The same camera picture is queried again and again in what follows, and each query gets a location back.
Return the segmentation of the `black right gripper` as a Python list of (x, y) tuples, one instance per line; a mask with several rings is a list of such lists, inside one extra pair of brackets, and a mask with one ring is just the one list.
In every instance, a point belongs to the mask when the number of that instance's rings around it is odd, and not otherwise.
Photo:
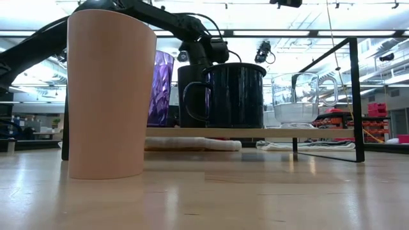
[(282, 6), (299, 8), (302, 5), (302, 0), (270, 0), (270, 4), (276, 4), (278, 8)]

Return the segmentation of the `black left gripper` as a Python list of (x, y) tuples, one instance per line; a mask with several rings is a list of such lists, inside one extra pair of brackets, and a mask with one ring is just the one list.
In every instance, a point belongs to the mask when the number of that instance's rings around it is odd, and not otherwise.
[(191, 65), (210, 66), (205, 49), (200, 42), (182, 42), (180, 50), (185, 51), (188, 55), (189, 63)]

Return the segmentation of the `tall black plastic cup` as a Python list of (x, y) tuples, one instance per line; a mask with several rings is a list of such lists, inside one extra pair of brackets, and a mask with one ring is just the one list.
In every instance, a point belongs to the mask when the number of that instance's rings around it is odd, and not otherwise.
[(201, 65), (187, 65), (178, 69), (178, 96), (179, 96), (179, 115), (180, 126), (182, 128), (205, 128), (206, 123), (192, 118), (186, 111), (185, 103), (188, 103), (191, 112), (204, 116), (205, 107), (205, 88), (194, 87), (188, 93), (187, 100), (183, 99), (185, 87), (191, 82), (204, 82), (202, 76), (203, 67)]

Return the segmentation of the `purple faceted tumbler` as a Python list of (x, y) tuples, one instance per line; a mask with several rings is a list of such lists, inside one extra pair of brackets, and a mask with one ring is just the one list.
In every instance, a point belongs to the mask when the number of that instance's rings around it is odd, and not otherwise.
[(148, 111), (149, 127), (164, 127), (166, 125), (173, 67), (174, 57), (157, 50)]

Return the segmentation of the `black enamel mug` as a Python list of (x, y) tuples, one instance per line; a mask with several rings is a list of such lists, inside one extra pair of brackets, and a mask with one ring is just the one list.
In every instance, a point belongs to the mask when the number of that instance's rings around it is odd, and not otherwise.
[(263, 77), (251, 63), (224, 63), (201, 72), (187, 84), (183, 102), (188, 115), (207, 128), (263, 128)]

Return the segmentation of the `peach plastic cup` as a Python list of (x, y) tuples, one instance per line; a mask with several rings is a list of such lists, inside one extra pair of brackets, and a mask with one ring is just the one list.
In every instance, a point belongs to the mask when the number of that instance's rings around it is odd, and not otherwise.
[(107, 10), (68, 19), (69, 175), (124, 178), (143, 171), (157, 37)]

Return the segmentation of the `clear plastic cup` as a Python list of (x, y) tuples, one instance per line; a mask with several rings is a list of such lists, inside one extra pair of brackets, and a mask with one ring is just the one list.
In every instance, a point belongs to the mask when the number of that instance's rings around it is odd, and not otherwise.
[[(325, 82), (332, 84), (334, 99), (320, 98), (320, 88)], [(319, 114), (319, 105), (333, 107), (338, 102), (338, 83), (331, 76), (315, 73), (286, 73), (272, 79), (272, 104), (275, 119), (281, 128), (312, 128)]]

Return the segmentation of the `white patterned towel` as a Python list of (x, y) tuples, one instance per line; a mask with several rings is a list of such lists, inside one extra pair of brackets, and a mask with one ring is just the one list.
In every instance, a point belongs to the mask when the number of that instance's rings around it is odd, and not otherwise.
[(240, 141), (205, 137), (147, 137), (146, 151), (240, 151)]

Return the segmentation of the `red parts bin rack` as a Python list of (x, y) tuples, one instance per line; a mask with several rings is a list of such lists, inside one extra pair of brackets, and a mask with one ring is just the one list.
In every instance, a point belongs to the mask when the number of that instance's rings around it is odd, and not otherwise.
[[(382, 143), (389, 136), (389, 120), (385, 103), (370, 103), (367, 114), (362, 116), (364, 142)], [(327, 109), (312, 125), (316, 128), (347, 129), (354, 127), (350, 111)]]

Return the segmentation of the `grey cloth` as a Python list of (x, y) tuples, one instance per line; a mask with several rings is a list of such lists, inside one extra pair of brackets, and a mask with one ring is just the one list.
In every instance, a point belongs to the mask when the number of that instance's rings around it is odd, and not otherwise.
[(351, 141), (317, 141), (317, 142), (305, 142), (305, 146), (354, 146), (355, 144)]

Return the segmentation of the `wooden shelf black frame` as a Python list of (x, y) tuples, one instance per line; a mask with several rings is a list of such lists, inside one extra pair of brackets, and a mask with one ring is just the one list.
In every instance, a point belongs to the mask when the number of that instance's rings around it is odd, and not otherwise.
[(292, 138), (292, 152), (299, 153), (297, 139), (301, 137), (354, 137), (355, 138), (355, 159), (350, 162), (364, 162), (364, 137), (362, 128), (361, 102), (360, 102), (360, 81), (359, 81), (359, 57), (357, 38), (347, 37), (339, 44), (333, 46), (329, 51), (317, 58), (311, 64), (301, 69), (300, 73), (318, 64), (327, 56), (335, 53), (341, 47), (349, 45), (350, 67), (352, 80), (352, 107), (354, 120), (353, 130), (319, 130), (319, 129), (290, 129), (290, 128), (147, 128), (147, 137), (290, 137)]

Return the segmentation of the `black rig frame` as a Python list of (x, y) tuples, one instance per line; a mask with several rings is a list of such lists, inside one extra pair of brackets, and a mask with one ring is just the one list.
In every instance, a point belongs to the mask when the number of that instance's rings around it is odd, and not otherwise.
[[(17, 141), (15, 144), (15, 150), (41, 150), (41, 149), (55, 149), (59, 148), (59, 141), (53, 140), (23, 140)], [(409, 144), (376, 144), (365, 143), (364, 148), (366, 151), (385, 152), (385, 153), (397, 153), (409, 155)], [(0, 139), (0, 152), (7, 152), (8, 141), (6, 139)]]

